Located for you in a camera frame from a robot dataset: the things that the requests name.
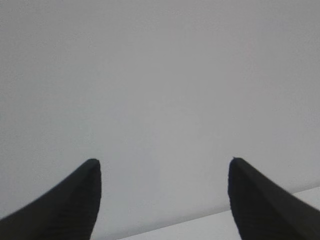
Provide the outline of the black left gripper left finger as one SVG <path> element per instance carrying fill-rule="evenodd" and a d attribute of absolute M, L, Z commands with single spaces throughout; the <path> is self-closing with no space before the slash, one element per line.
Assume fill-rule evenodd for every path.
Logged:
<path fill-rule="evenodd" d="M 1 219 L 0 238 L 89 240 L 101 197 L 101 165 L 89 159 L 44 195 Z"/>

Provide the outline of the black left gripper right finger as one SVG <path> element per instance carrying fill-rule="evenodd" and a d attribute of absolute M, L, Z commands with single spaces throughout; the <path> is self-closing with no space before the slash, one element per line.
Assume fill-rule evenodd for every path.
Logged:
<path fill-rule="evenodd" d="M 230 209 L 243 240 L 318 240 L 320 211 L 242 158 L 229 164 Z"/>

